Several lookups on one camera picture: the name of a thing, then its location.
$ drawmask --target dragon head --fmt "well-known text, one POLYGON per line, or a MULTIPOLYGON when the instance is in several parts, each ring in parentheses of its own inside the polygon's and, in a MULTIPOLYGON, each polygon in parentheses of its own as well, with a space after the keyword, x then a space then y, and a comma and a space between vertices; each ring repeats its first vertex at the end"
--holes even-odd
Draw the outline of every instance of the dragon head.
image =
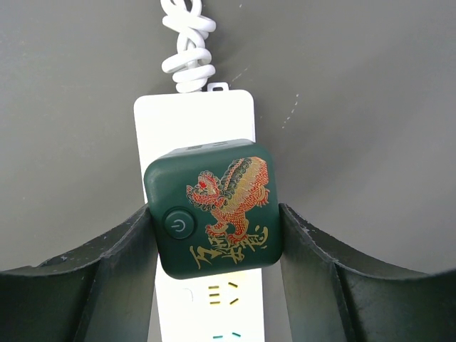
POLYGON ((221 188, 220 180, 211 172, 204 171, 199 174, 194 187, 187 186, 187 198, 195 207, 209 211, 224 203, 221 188))

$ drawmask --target green device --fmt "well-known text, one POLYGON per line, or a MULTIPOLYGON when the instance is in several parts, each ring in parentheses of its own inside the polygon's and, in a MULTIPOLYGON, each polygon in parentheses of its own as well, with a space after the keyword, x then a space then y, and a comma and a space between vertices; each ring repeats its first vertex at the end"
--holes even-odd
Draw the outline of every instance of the green device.
POLYGON ((158 252, 175 279, 274 264, 282 253, 270 154, 250 140, 174 150, 144 176, 158 252))

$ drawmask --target white power strip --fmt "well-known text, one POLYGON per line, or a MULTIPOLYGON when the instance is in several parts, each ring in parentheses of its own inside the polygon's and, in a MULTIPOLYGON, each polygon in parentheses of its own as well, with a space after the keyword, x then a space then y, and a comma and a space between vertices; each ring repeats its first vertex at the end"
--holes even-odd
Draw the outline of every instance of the white power strip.
MULTIPOLYGON (((162 155, 225 140, 255 141, 254 101, 245 90, 149 95, 135 102, 141 173, 162 155)), ((264 342, 261 269, 176 280, 155 276, 162 342, 264 342)))

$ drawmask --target power strip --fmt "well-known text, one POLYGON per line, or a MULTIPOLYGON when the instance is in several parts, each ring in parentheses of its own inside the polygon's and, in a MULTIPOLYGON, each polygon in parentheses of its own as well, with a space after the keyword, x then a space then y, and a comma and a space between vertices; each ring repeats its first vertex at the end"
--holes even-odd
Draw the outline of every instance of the power strip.
MULTIPOLYGON (((148 95, 135 102, 141 173, 181 147, 225 140, 255 141, 254 101, 226 83, 207 92, 148 95), (212 91, 221 88, 223 91, 212 91)), ((155 276, 162 342, 264 342, 261 269, 176 280, 155 276)))

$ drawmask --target gray table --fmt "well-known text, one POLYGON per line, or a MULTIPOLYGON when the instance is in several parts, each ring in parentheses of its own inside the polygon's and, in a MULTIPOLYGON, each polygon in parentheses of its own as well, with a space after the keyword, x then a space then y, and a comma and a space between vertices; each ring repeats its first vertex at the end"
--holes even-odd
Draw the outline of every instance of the gray table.
MULTIPOLYGON (((281 201, 384 261, 454 266, 455 2, 205 4, 214 80, 254 96, 281 201)), ((174 91, 162 17, 158 0, 3 2, 0 268, 74 248, 143 203, 133 103, 174 91)), ((279 265, 264 276, 268 341, 289 341, 279 265)))

